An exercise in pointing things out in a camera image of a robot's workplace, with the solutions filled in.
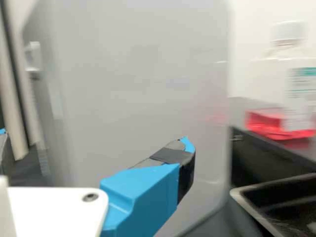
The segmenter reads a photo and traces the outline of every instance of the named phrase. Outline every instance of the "black sink basin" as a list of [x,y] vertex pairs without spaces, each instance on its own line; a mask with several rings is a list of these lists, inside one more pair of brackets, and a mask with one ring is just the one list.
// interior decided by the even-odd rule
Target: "black sink basin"
[[231,190],[276,237],[316,237],[316,173]]

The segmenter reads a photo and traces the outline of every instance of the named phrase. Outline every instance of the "black countertop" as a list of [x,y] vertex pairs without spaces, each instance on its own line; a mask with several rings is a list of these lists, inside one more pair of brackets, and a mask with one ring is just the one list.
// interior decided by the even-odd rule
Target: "black countertop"
[[283,157],[289,158],[305,167],[316,170],[316,139],[294,139],[288,141],[273,141],[259,134],[249,131],[245,127],[247,111],[276,107],[276,104],[264,103],[242,97],[233,97],[230,101],[230,127],[235,139],[249,140],[257,146],[263,146]]

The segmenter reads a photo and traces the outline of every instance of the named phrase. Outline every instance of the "plastic bottle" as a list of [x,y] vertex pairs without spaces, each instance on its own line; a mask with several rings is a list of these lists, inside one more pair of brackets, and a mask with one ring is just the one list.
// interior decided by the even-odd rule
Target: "plastic bottle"
[[310,57],[301,47],[304,35],[304,22],[275,24],[271,49],[251,62],[249,89],[253,91],[252,98],[278,104],[277,109],[260,113],[260,116],[275,120],[259,130],[282,134],[276,136],[279,140],[314,134],[316,58]]

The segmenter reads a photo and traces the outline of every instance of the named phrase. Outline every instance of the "white wall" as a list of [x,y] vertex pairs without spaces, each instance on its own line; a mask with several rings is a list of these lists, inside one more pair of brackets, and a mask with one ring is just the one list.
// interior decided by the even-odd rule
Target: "white wall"
[[269,47],[271,25],[284,20],[303,20],[307,23],[305,45],[316,55],[315,0],[231,0],[232,37],[230,96],[251,97],[248,88],[249,61]]
[[38,0],[7,0],[9,7],[14,14],[12,20],[15,29],[21,29],[25,19],[31,13],[31,10]]

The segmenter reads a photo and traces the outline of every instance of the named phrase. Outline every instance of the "white plastic container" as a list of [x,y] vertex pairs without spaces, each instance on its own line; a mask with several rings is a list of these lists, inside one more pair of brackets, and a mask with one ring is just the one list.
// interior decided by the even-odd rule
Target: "white plastic container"
[[272,48],[250,64],[252,98],[279,104],[286,131],[314,128],[316,58],[303,49],[304,36],[304,22],[275,24]]

